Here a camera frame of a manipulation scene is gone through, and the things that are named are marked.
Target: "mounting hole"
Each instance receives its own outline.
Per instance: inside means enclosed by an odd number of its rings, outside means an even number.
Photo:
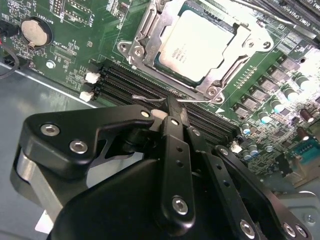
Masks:
[[[263,44],[263,48],[264,49],[269,49],[271,47],[271,42],[269,41],[266,41],[264,44]]]
[[[305,57],[302,57],[302,58],[300,59],[300,63],[303,64],[303,63],[306,62],[306,60],[307,60],[307,59],[306,59]]]
[[[179,160],[177,160],[175,163],[179,168],[183,168],[184,167],[184,164]]]
[[[230,183],[228,183],[227,181],[223,181],[223,184],[228,188],[230,187]]]

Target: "motherboard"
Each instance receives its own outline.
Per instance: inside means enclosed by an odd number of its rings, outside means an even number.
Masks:
[[[319,153],[310,126],[320,119],[320,51],[257,11],[228,0],[0,0],[0,7],[1,20],[19,26],[2,41],[27,68],[85,101],[189,100],[191,123],[208,138],[211,124],[241,130],[227,144],[259,175],[286,177],[295,166],[285,172],[281,161]],[[302,179],[295,172],[291,181]]]

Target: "electrolytic capacitor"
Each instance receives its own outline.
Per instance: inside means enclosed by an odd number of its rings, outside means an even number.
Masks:
[[[302,126],[296,129],[296,133],[299,136],[299,138],[303,141],[307,141],[309,139],[309,134]]]
[[[271,101],[270,106],[276,114],[281,113],[285,109],[285,106],[277,99]]]
[[[246,161],[249,161],[252,158],[248,150],[244,150],[242,152],[242,156],[243,156],[243,159]]]
[[[301,88],[302,90],[309,90],[314,87],[314,84],[312,81],[310,81],[305,76],[299,76],[296,78],[295,83]]]
[[[242,128],[243,134],[247,135],[247,134],[250,134],[250,133],[251,133],[248,123],[242,124],[242,125],[241,125],[241,128]]]
[[[258,117],[263,124],[268,124],[272,120],[272,118],[268,115],[266,111],[259,112]]]
[[[258,152],[258,148],[257,148],[257,145],[253,144],[253,145],[250,145],[248,147],[248,150],[249,150],[249,153],[251,156],[255,156],[257,155],[259,152]]]
[[[292,88],[286,88],[285,90],[283,90],[283,94],[289,101],[295,101],[299,96],[299,94]]]
[[[315,118],[307,109],[301,109],[299,114],[308,123],[312,123],[315,120]]]

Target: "cpu socket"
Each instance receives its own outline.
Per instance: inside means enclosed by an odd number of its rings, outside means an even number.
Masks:
[[[134,69],[196,100],[225,101],[223,89],[256,52],[274,42],[229,0],[152,0],[132,41],[117,48]]]

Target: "black cable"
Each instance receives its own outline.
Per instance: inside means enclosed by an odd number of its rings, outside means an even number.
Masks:
[[[17,55],[10,49],[10,47],[6,46],[3,42],[0,41],[0,47],[5,50],[14,60],[13,67],[6,73],[0,75],[0,79],[5,79],[12,75],[20,66],[20,61]]]

